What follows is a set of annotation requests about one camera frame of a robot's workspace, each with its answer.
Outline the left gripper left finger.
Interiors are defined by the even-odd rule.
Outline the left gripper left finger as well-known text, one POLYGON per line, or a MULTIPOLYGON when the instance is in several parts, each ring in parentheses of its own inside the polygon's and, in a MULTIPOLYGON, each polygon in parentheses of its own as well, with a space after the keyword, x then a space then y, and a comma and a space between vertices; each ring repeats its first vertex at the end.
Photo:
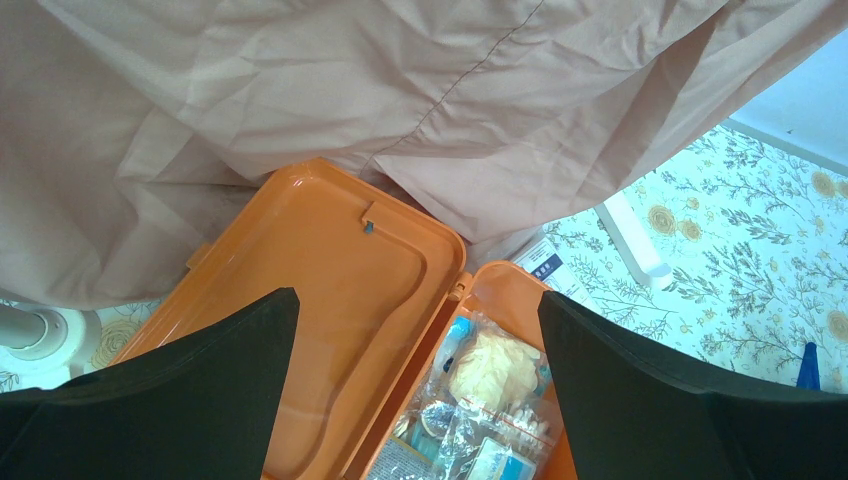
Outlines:
POLYGON ((259 478, 299 307, 280 288, 135 358, 3 394, 2 477, 259 478))

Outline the blue cotton swab pack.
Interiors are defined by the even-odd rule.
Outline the blue cotton swab pack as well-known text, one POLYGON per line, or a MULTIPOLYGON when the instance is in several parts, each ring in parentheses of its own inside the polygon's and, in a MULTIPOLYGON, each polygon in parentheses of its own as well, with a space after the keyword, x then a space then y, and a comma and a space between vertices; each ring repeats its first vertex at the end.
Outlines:
POLYGON ((474 324, 466 316, 457 316, 438 347, 425 385, 425 392, 433 395, 445 382, 459 350, 472 336, 474 324))

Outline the orange plastic medicine box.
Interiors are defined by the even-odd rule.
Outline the orange plastic medicine box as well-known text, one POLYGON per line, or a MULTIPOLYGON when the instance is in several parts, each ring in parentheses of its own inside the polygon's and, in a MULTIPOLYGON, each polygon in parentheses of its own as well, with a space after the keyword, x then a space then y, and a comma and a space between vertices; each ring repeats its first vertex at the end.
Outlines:
POLYGON ((321 159, 284 167, 193 254, 117 360, 291 287, 300 312, 262 477, 362 479, 456 315, 543 345, 543 283, 511 262, 465 263, 455 231, 398 199, 321 159))

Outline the alcohol wipes bag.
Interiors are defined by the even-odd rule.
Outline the alcohol wipes bag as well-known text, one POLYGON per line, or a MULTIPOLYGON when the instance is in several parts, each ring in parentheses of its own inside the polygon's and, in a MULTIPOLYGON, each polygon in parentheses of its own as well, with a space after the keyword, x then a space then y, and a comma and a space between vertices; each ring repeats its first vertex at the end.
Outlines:
POLYGON ((448 433, 431 470, 433 479, 530 480, 537 463, 471 425, 448 433))

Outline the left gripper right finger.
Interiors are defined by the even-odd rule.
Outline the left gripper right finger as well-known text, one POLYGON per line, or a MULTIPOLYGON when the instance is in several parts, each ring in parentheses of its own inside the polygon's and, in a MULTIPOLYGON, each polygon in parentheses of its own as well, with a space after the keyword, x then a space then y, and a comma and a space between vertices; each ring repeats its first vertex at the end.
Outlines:
POLYGON ((538 317, 580 479, 843 479, 847 398, 738 374, 557 292, 538 317))

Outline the bagged latex gloves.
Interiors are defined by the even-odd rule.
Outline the bagged latex gloves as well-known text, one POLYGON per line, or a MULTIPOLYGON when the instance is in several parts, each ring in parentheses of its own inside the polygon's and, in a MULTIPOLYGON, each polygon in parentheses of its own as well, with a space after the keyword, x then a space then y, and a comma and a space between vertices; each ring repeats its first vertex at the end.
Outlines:
POLYGON ((482 329, 452 365, 448 392, 489 411, 502 412, 540 386, 544 354, 506 333, 482 329))

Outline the gauze pad packet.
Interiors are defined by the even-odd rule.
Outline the gauze pad packet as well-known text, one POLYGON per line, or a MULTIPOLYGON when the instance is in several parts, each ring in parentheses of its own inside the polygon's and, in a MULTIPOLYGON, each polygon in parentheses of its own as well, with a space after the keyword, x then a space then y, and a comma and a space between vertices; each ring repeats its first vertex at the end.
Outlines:
POLYGON ((439 444, 424 438, 410 445, 397 436, 390 436, 366 475, 367 480, 425 480, 432 479, 433 461, 439 444))

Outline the white blue medicine sachet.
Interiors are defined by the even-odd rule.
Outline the white blue medicine sachet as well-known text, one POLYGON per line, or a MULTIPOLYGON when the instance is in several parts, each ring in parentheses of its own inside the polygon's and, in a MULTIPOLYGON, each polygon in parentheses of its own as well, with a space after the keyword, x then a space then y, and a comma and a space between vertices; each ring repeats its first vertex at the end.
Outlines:
POLYGON ((585 285, 565 263, 565 256, 543 233, 531 238, 511 261, 552 290, 593 311, 600 311, 585 285))

